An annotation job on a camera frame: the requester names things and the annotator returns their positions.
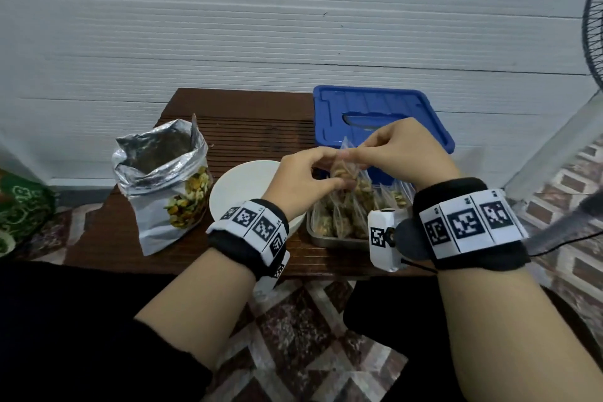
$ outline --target foil pouch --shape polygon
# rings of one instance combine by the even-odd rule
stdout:
[[[214,179],[197,119],[177,119],[117,139],[117,186],[136,215],[145,256],[181,238],[203,217]]]

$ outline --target white bowl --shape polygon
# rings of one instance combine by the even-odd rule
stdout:
[[[209,194],[209,212],[214,220],[220,219],[230,207],[243,200],[262,197],[279,164],[278,161],[267,160],[245,162],[223,174]],[[288,238],[302,225],[305,216],[304,213],[289,221]]]

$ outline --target blue plastic box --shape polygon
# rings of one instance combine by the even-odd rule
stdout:
[[[414,117],[451,154],[455,143],[431,108],[426,95],[417,90],[316,86],[314,88],[316,142],[339,148],[344,137],[355,146],[381,126]],[[373,183],[390,185],[393,178],[379,169],[368,171]]]

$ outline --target green patterned fabric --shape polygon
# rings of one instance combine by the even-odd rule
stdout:
[[[54,214],[54,193],[0,169],[0,230],[19,244]]]

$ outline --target metal tray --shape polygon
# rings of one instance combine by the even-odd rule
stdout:
[[[348,249],[360,249],[368,251],[368,239],[360,240],[359,238],[337,238],[337,237],[323,237],[315,234],[312,231],[310,223],[312,222],[312,208],[307,212],[306,218],[306,230],[310,234],[310,240],[316,246],[321,248],[348,248]]]

